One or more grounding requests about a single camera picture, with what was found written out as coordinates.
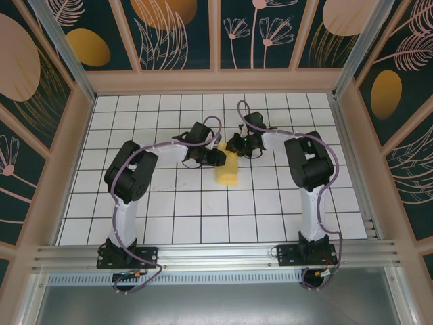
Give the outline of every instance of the mounting plate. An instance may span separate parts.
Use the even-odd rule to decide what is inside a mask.
[[[110,258],[110,249],[103,247],[99,250],[97,259],[97,269],[155,269],[156,267],[150,264],[142,263],[136,259],[132,259],[129,263],[120,262],[118,259]],[[158,249],[156,247],[136,247],[133,253],[147,261],[158,261]]]
[[[292,245],[279,245],[276,247],[278,256],[278,266],[313,266],[313,265],[326,265],[326,259],[322,256],[321,258],[310,258],[306,261],[301,257],[300,251],[297,244]],[[337,254],[336,248],[333,244],[326,245],[323,249],[323,254],[336,265]]]

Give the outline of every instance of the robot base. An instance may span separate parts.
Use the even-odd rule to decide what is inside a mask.
[[[157,262],[158,249],[156,247],[137,247],[137,239],[128,250],[147,261]],[[126,254],[121,247],[114,245],[107,238],[105,247],[98,250],[97,269],[154,269],[153,265],[145,264]]]
[[[329,243],[329,236],[309,242],[299,232],[299,242],[276,247],[279,266],[326,265],[327,259],[337,264],[336,248]]]

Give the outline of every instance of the yellow circle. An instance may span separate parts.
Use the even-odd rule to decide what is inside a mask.
[[[135,13],[148,26],[155,29],[175,29],[175,25],[169,26],[169,14],[166,3],[173,15],[178,13],[184,25],[189,24],[197,12],[197,0],[131,0]]]
[[[110,61],[110,49],[106,42],[91,30],[78,28],[70,31],[66,38],[77,58],[88,66],[103,66]]]
[[[377,118],[384,120],[395,112],[402,89],[397,73],[391,70],[379,73],[371,90],[371,109]]]

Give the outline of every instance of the black grid line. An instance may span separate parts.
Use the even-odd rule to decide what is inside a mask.
[[[156,125],[158,125],[158,119],[160,116],[160,106],[161,106],[161,96],[159,97],[159,101],[158,101],[158,114],[156,115]],[[146,230],[147,230],[147,215],[149,214],[149,201],[150,201],[150,193],[147,194],[147,207],[146,207],[146,220],[144,222],[144,235],[143,235],[143,244],[145,243],[146,240]]]
[[[178,129],[177,129],[177,133],[180,134],[181,132],[181,115],[180,115],[180,111],[181,111],[181,105],[182,105],[182,95],[181,95],[181,101],[179,103],[179,123],[178,123]],[[173,228],[171,230],[171,243],[174,244],[175,243],[175,217],[176,217],[176,188],[177,188],[177,163],[176,163],[176,172],[175,172],[175,198],[173,200]],[[201,217],[200,217],[200,232],[202,229],[202,224],[201,224]]]
[[[223,95],[223,121],[221,121],[221,124],[224,123],[224,141],[225,143],[228,142],[227,139],[227,132],[226,132],[226,127],[225,127],[225,98]],[[229,202],[229,187],[226,185],[225,186],[225,191],[226,191],[226,195],[227,195],[227,231],[228,233],[228,237],[229,237],[229,242],[230,242],[230,202]]]
[[[268,107],[268,99],[265,96],[265,103],[266,103],[266,107]],[[269,119],[269,123],[271,123],[271,117],[269,116],[269,109],[267,110],[268,112],[268,119]],[[289,110],[289,117],[290,117],[290,124],[292,124],[292,117],[290,116],[290,110]],[[283,202],[281,199],[281,189],[279,187],[279,180],[278,180],[278,169],[277,169],[277,160],[275,159],[275,153],[272,152],[272,157],[273,157],[273,162],[275,163],[275,174],[277,176],[277,187],[278,187],[278,196],[279,196],[279,206],[281,208],[281,218],[283,219],[283,229],[284,229],[284,238],[287,241],[287,234],[286,234],[286,223],[284,221],[284,214],[283,214]]]
[[[332,187],[331,186],[331,189],[332,190],[341,190],[341,189],[351,189],[351,188],[353,188],[352,186],[341,186],[341,187]],[[297,190],[298,188],[296,187],[296,188],[286,188],[286,187],[283,187],[283,188],[279,188],[280,190]],[[242,191],[251,191],[251,190],[254,190],[254,189],[238,189],[238,188],[236,188],[236,189],[230,189],[229,191],[230,192],[242,192]],[[275,191],[275,190],[278,190],[278,188],[256,188],[255,190],[260,190],[260,191]],[[227,191],[226,189],[220,189],[220,190],[218,190],[218,189],[215,189],[215,190],[201,190],[201,192],[224,192],[224,191]],[[147,191],[147,193],[174,193],[175,191],[174,190],[170,190],[170,191],[161,191],[161,190],[149,190],[149,191]],[[198,190],[177,190],[176,192],[199,192]],[[104,190],[103,192],[74,192],[73,194],[98,194],[98,193],[106,193],[106,191]]]
[[[117,111],[117,105],[118,105],[118,103],[119,103],[119,97],[117,97],[117,101],[116,101],[116,109],[114,110],[114,117],[113,117],[113,121],[112,121],[112,127],[114,126],[114,119],[116,118],[116,111]],[[107,143],[107,148],[106,148],[106,150],[107,150],[107,151],[106,151],[106,157],[104,158],[104,164],[103,164],[102,166],[104,166],[105,163],[106,163],[107,154],[108,154],[108,147],[110,146],[111,134],[112,134],[112,130],[110,131],[110,136],[108,137],[108,143]],[[98,183],[98,186],[97,186],[98,191],[99,191],[99,188],[101,187],[101,181],[102,181],[102,178],[103,178],[103,177],[100,178],[99,183]],[[95,215],[95,209],[96,209],[96,204],[97,204],[97,198],[98,198],[98,196],[99,196],[99,193],[96,194],[95,205],[93,206],[92,220],[90,221],[90,227],[89,227],[89,233],[87,234],[86,245],[89,244],[90,231],[91,231],[91,229],[92,229],[92,225],[93,225],[93,216]]]
[[[332,204],[334,206],[334,211],[335,211],[335,214],[336,214],[336,219],[337,219],[337,224],[338,224],[338,231],[340,232],[341,239],[343,239],[343,233],[341,232],[341,227],[340,227],[340,220],[338,219],[338,212],[337,212],[336,204],[334,203],[334,196],[332,195],[332,191],[330,189],[328,189],[327,191],[329,191],[329,195],[331,196]]]
[[[360,213],[360,211],[340,211],[340,212],[335,212],[335,211],[331,211],[331,212],[325,212],[326,215],[329,214],[345,214],[345,213]],[[257,216],[268,216],[268,215],[301,215],[302,213],[257,213]],[[245,216],[245,213],[232,213],[229,216],[230,217],[242,217]],[[199,217],[199,215],[177,215],[175,218],[191,218],[191,217]],[[205,218],[214,218],[214,217],[227,217],[227,214],[224,215],[204,215],[203,217]],[[68,218],[68,220],[82,220],[82,219],[111,219],[112,217],[77,217],[77,218]],[[137,216],[137,218],[154,218],[154,219],[161,219],[161,218],[173,218],[172,215],[148,215],[147,217],[143,217],[143,216]]]
[[[201,114],[202,114],[202,121],[203,121],[203,116],[204,116],[204,113],[205,113],[205,111],[204,111],[204,96],[202,95],[202,94],[200,94],[200,96],[201,96],[201,104],[202,104],[202,107],[201,107],[201,109],[192,109],[192,110],[187,110],[188,112],[193,112],[193,111],[201,111]],[[282,127],[282,128],[284,128],[284,127],[291,127],[291,128],[293,128],[294,126],[293,126],[293,120],[292,120],[292,114],[291,114],[291,108],[269,108],[268,107],[268,100],[267,100],[267,96],[266,96],[266,94],[263,94],[263,96],[264,96],[264,102],[265,102],[265,107],[263,107],[263,108],[260,108],[261,110],[264,110],[264,109],[266,109],[267,111],[266,111],[266,113],[267,113],[267,118],[268,118],[268,120],[270,121],[271,120],[271,112],[270,111],[272,111],[272,110],[288,110],[289,111],[289,116],[290,116],[290,124],[291,124],[291,126],[287,126],[287,125],[280,125],[280,124],[285,124],[285,123],[278,123],[277,121],[274,121],[274,123],[275,123],[275,125],[272,125],[272,126],[277,126],[277,127]],[[133,127],[132,128],[126,128],[126,129],[115,129],[115,131],[120,131],[120,130],[128,130],[128,131],[130,131],[131,129],[132,129],[132,138],[134,138],[134,136],[136,135],[136,131],[138,131],[138,130],[154,130],[155,131],[155,142],[156,142],[156,138],[157,138],[157,134],[158,134],[158,130],[165,130],[165,129],[170,129],[170,130],[173,130],[173,131],[175,131],[175,130],[177,130],[177,133],[180,133],[180,130],[181,130],[181,128],[180,128],[180,126],[181,126],[181,112],[182,112],[182,107],[181,107],[181,105],[182,105],[182,95],[181,95],[181,98],[180,98],[180,110],[164,110],[164,112],[178,112],[179,113],[179,124],[178,124],[178,127],[177,128],[173,128],[173,127],[161,127],[161,128],[159,128],[158,127],[158,123],[159,123],[159,117],[160,117],[160,103],[161,103],[161,96],[159,95],[159,102],[158,102],[158,110],[146,110],[146,112],[158,112],[157,113],[157,115],[156,115],[156,117],[157,117],[157,119],[156,119],[156,126],[155,127],[150,127],[150,128],[139,128],[139,129],[136,129],[136,126],[137,126],[137,119],[138,119],[138,105],[139,105],[139,103],[140,103],[140,99],[141,99],[141,96],[139,97],[139,100],[137,101],[137,109],[136,110],[125,110],[125,111],[118,111],[118,103],[119,103],[119,100],[120,100],[120,97],[119,96],[116,96],[117,98],[116,98],[116,108],[115,108],[115,110],[114,110],[114,117],[113,117],[113,121],[112,121],[112,128],[111,129],[92,129],[92,131],[110,131],[110,134],[108,135],[108,132],[107,132],[107,135],[108,135],[108,143],[107,143],[107,148],[85,148],[85,146],[86,146],[86,144],[87,144],[87,140],[88,140],[88,138],[89,138],[89,134],[90,134],[90,129],[88,129],[87,130],[87,134],[86,134],[86,139],[85,139],[85,146],[83,147],[83,150],[82,150],[82,152],[81,152],[81,156],[80,156],[80,162],[79,162],[79,164],[78,164],[78,171],[95,171],[95,172],[102,172],[102,177],[101,177],[101,179],[99,180],[99,186],[98,186],[98,191],[97,192],[75,192],[75,185],[76,185],[76,175],[75,175],[75,177],[74,177],[74,184],[73,184],[73,187],[72,187],[72,192],[71,192],[71,194],[69,195],[69,197],[70,198],[72,198],[72,194],[90,194],[90,193],[92,193],[92,194],[96,194],[96,199],[95,199],[95,204],[94,204],[94,207],[93,207],[93,214],[92,214],[92,217],[88,217],[88,218],[71,218],[71,219],[92,219],[91,220],[91,224],[90,224],[90,227],[89,227],[89,232],[88,232],[88,236],[87,236],[87,243],[89,242],[89,236],[90,236],[90,231],[91,231],[91,227],[92,227],[92,224],[93,224],[93,218],[96,218],[96,219],[103,219],[103,218],[105,218],[105,217],[95,217],[95,208],[96,208],[96,204],[97,204],[97,200],[98,200],[98,198],[99,198],[99,193],[106,193],[106,191],[101,191],[100,190],[100,186],[101,186],[101,182],[102,182],[102,179],[103,179],[103,175],[104,175],[104,171],[106,170],[105,168],[102,168],[102,169],[81,169],[81,165],[82,165],[82,160],[83,160],[83,154],[84,154],[84,149],[85,150],[105,150],[105,157],[104,157],[104,166],[105,166],[105,164],[106,164],[106,161],[107,161],[107,158],[108,158],[108,150],[110,150],[110,149],[114,149],[114,150],[117,150],[117,149],[120,149],[120,148],[110,148],[110,141],[111,141],[111,139],[112,139],[112,136],[114,136],[114,134],[113,134],[113,126],[114,126],[114,121],[115,121],[115,117],[116,117],[116,113],[119,113],[119,112],[121,112],[121,113],[135,113],[135,120],[134,120],[134,125],[133,125]],[[225,136],[225,142],[227,142],[227,134],[229,133],[229,130],[227,130],[227,128],[226,128],[226,126],[225,126],[225,122],[226,122],[226,114],[228,113],[228,112],[233,112],[233,111],[236,111],[236,108],[226,108],[226,105],[227,105],[227,103],[226,103],[226,100],[225,100],[225,97],[224,97],[224,95],[222,95],[222,97],[223,97],[223,101],[222,101],[222,104],[223,104],[223,107],[222,108],[213,108],[213,110],[218,110],[218,111],[221,111],[222,112],[222,117],[223,117],[223,128],[224,128],[224,130],[223,130],[223,132],[224,132],[224,136]],[[287,103],[287,106],[289,106],[289,103],[288,103],[288,98],[287,98],[287,94],[285,95],[285,99],[286,99],[286,103]],[[314,117],[313,117],[313,112],[312,112],[312,109],[311,109],[311,105],[309,104],[309,108],[299,108],[299,109],[302,109],[302,110],[306,110],[306,109],[309,109],[310,110],[310,115],[311,115],[311,118],[312,118],[312,120],[313,120],[313,125],[309,125],[312,129],[317,129],[317,127],[315,126],[315,121],[314,121]],[[97,114],[99,114],[99,113],[102,113],[102,112],[93,112],[93,114],[92,114],[92,117],[91,117],[91,121],[93,120],[93,117],[95,116],[95,115],[97,115]],[[298,125],[297,127],[300,127],[300,128],[307,128],[307,127],[309,127],[309,126],[306,126],[306,125]],[[320,127],[333,127],[333,128],[336,128],[336,126],[335,125],[320,125]],[[341,143],[335,143],[335,144],[332,144],[332,145],[334,145],[334,146],[340,146],[341,147],[341,149],[342,149],[342,144]],[[256,210],[256,198],[255,198],[255,191],[257,190],[257,189],[255,189],[254,188],[254,180],[253,180],[253,173],[252,173],[252,166],[253,164],[252,164],[252,162],[251,161],[249,161],[249,163],[248,163],[248,165],[246,165],[245,167],[239,167],[239,168],[247,168],[247,169],[249,169],[250,170],[250,173],[251,173],[251,182],[252,182],[252,195],[253,195],[253,204],[254,204],[254,216],[255,216],[255,222],[256,222],[256,240],[254,241],[254,242],[260,242],[260,240],[259,240],[259,237],[258,237],[258,220],[257,220],[257,216],[258,215],[275,215],[275,213],[269,213],[269,214],[261,214],[261,213],[259,213],[259,214],[257,214],[257,210]],[[276,172],[276,176],[277,176],[277,184],[276,184],[276,188],[268,188],[268,189],[260,189],[261,191],[265,191],[265,190],[276,190],[276,189],[278,189],[279,190],[279,199],[280,199],[280,207],[281,207],[281,214],[276,214],[276,215],[281,215],[281,217],[283,217],[284,215],[291,215],[291,213],[284,213],[283,212],[283,209],[282,209],[282,199],[281,199],[281,192],[280,192],[280,190],[290,190],[290,189],[294,189],[294,188],[292,188],[292,186],[290,186],[290,187],[283,187],[283,186],[281,186],[281,180],[279,179],[279,177],[278,177],[278,167],[287,167],[288,166],[288,164],[286,164],[286,165],[281,165],[280,163],[278,163],[277,164],[277,157],[275,156],[275,155],[273,155],[273,162],[270,162],[269,164],[267,164],[266,166],[265,165],[263,165],[263,166],[254,166],[254,168],[255,169],[257,169],[257,168],[261,168],[261,167],[264,167],[264,168],[266,168],[266,167],[273,167],[274,169],[275,169],[275,172]],[[178,190],[177,189],[177,178],[178,178],[178,169],[179,168],[183,168],[183,167],[180,167],[180,165],[179,164],[177,164],[176,165],[176,167],[175,168],[172,168],[172,167],[158,167],[157,169],[164,169],[164,170],[168,170],[168,169],[176,169],[176,172],[175,172],[175,177],[176,177],[176,179],[175,179],[175,190],[174,191],[163,191],[164,193],[167,193],[167,192],[174,192],[175,193],[175,196],[176,196],[176,193],[177,192],[197,192],[197,190]],[[201,168],[200,169],[200,243],[203,243],[203,233],[202,233],[202,231],[203,231],[203,229],[202,229],[202,227],[203,227],[203,202],[202,202],[202,193],[203,192],[222,192],[222,191],[226,191],[226,199],[227,199],[227,214],[224,214],[224,215],[207,215],[207,217],[227,217],[227,231],[228,231],[228,237],[229,237],[229,242],[232,242],[232,239],[231,239],[231,235],[230,235],[230,216],[240,216],[240,215],[245,215],[245,214],[240,214],[240,215],[234,215],[234,214],[231,214],[230,213],[230,211],[229,211],[229,191],[231,190],[231,191],[242,191],[242,190],[238,190],[238,189],[233,189],[233,188],[230,188],[229,189],[229,187],[227,187],[227,186],[225,186],[225,189],[220,189],[220,190],[215,190],[215,189],[213,189],[213,190],[203,190],[203,168]],[[346,186],[346,187],[337,187],[337,188],[353,188],[353,186]],[[148,193],[146,194],[146,195],[148,195],[148,197],[149,197],[149,195],[150,195],[150,193],[155,193],[155,192],[159,192],[159,191],[151,191],[151,190],[149,190],[148,191]],[[338,219],[338,213],[339,212],[337,212],[336,211],[336,208],[335,208],[335,202],[334,202],[334,199],[333,199],[333,196],[332,196],[332,193],[331,193],[331,198],[332,198],[332,204],[333,204],[333,206],[334,206],[334,210],[335,210],[335,215],[336,215],[336,217],[337,217],[337,220],[338,220],[338,227],[339,227],[339,229],[340,229],[340,231],[341,231],[341,228],[340,228],[340,223],[339,223],[339,219]],[[65,213],[65,215],[64,215],[64,221],[66,220],[66,215],[67,215],[67,213],[68,213],[68,211],[69,211],[69,208],[70,208],[70,203],[71,203],[71,199],[68,201],[68,208],[67,208],[67,211],[66,211],[66,213]],[[145,235],[146,235],[146,231],[147,231],[147,219],[148,219],[148,217],[157,217],[157,218],[159,218],[159,217],[170,217],[170,218],[173,218],[173,225],[172,225],[172,243],[174,243],[174,232],[175,232],[175,218],[176,217],[189,217],[189,216],[176,216],[176,208],[175,208],[175,204],[176,204],[176,197],[175,197],[175,199],[174,199],[174,201],[173,201],[173,204],[174,204],[174,208],[173,208],[173,216],[150,216],[149,215],[149,205],[150,205],[150,200],[149,199],[147,199],[147,206],[146,206],[146,217],[145,217],[145,227],[144,227],[144,230],[143,230],[143,242],[145,242]],[[344,213],[358,213],[359,211],[345,211]],[[62,227],[62,229],[61,229],[61,234],[60,234],[60,240],[59,240],[59,243],[60,243],[60,241],[61,241],[61,239],[62,239],[62,234],[63,234],[63,231],[65,230],[65,225],[63,224],[63,227]],[[285,234],[285,237],[286,237],[286,240],[287,240],[287,234],[286,234],[286,225],[285,225],[285,220],[284,220],[284,218],[283,218],[283,226],[284,226],[284,234]]]
[[[203,95],[202,100],[202,122],[203,122]],[[203,243],[203,168],[200,168],[200,244]]]

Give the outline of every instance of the vent slot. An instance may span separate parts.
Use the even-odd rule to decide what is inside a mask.
[[[180,284],[254,284],[300,282],[301,270],[285,269],[271,271],[227,271],[227,272],[162,272],[151,285]],[[152,274],[119,282],[118,285],[142,284]],[[48,286],[112,286],[113,273],[51,274]]]

